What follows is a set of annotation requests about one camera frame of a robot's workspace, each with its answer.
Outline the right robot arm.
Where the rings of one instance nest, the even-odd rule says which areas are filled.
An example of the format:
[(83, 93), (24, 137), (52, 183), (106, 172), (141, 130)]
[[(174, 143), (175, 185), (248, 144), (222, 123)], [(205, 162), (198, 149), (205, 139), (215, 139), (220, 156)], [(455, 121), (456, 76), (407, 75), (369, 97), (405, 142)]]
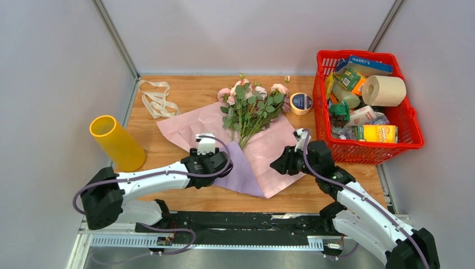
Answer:
[(286, 146), (270, 167), (282, 175), (313, 175), (319, 188), (334, 199), (320, 211), (324, 233), (349, 236), (385, 268), (440, 268), (434, 236), (425, 228), (414, 229), (373, 199), (335, 164), (323, 141), (306, 145), (300, 140)]

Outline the purple pink wrapping paper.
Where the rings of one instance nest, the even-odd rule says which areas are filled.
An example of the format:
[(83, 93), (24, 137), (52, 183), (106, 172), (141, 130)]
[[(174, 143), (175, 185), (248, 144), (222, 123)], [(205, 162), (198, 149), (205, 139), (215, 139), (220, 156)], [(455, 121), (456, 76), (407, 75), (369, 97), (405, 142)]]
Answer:
[(157, 122), (161, 134), (171, 143), (188, 151), (197, 147), (196, 135), (213, 133), (228, 145), (233, 169), (229, 175), (215, 180), (214, 185), (251, 196), (270, 198), (303, 177), (282, 175), (270, 164), (283, 153), (285, 146), (293, 146), (296, 138), (294, 127), (284, 115), (270, 127), (255, 134), (241, 149), (231, 140), (231, 132), (223, 129), (221, 103), (214, 103), (191, 112)]

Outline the pink flower bunch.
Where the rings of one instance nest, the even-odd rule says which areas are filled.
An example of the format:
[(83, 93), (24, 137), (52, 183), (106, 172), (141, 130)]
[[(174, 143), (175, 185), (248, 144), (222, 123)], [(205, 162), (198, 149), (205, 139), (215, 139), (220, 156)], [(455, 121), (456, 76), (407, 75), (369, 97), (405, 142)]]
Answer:
[(290, 110), (288, 83), (273, 84), (267, 91), (259, 82), (252, 83), (245, 75), (231, 88), (223, 88), (217, 98), (223, 127), (231, 131), (231, 139), (244, 149), (251, 138), (270, 127), (277, 118)]

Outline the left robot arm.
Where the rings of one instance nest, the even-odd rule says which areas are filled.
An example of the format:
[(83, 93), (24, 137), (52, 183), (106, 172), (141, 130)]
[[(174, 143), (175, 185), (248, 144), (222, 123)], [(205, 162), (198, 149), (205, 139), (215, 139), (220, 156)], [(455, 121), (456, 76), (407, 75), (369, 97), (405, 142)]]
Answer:
[(163, 202), (143, 202), (140, 197), (171, 189), (208, 187), (217, 178), (232, 171), (228, 150), (214, 149), (190, 155), (161, 168), (116, 173), (109, 166), (100, 169), (75, 195), (80, 199), (80, 213), (91, 230), (100, 230), (116, 222), (143, 222), (162, 233), (169, 229), (171, 217)]

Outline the cream ribbon with gold text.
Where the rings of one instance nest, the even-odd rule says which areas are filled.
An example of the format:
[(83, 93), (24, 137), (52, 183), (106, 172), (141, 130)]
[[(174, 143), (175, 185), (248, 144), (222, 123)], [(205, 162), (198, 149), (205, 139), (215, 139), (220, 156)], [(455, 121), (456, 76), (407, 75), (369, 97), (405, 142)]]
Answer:
[[(153, 87), (164, 88), (164, 92), (144, 92), (141, 90), (143, 84), (149, 84)], [(176, 103), (167, 101), (170, 91), (168, 82), (151, 82), (140, 80), (138, 82), (138, 91), (142, 94), (142, 102), (153, 119), (172, 118), (181, 114), (181, 110)]]

